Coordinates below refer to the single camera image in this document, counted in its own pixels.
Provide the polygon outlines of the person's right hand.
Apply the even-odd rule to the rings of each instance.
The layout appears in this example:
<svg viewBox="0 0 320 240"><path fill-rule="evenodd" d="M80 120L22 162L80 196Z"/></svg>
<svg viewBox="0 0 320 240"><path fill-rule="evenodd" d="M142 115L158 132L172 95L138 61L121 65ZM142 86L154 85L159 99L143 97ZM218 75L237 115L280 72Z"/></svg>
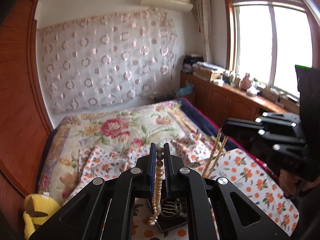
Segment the person's right hand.
<svg viewBox="0 0 320 240"><path fill-rule="evenodd" d="M294 195L297 191L296 184L302 179L294 174L281 169L279 176L279 186L286 196Z"/></svg>

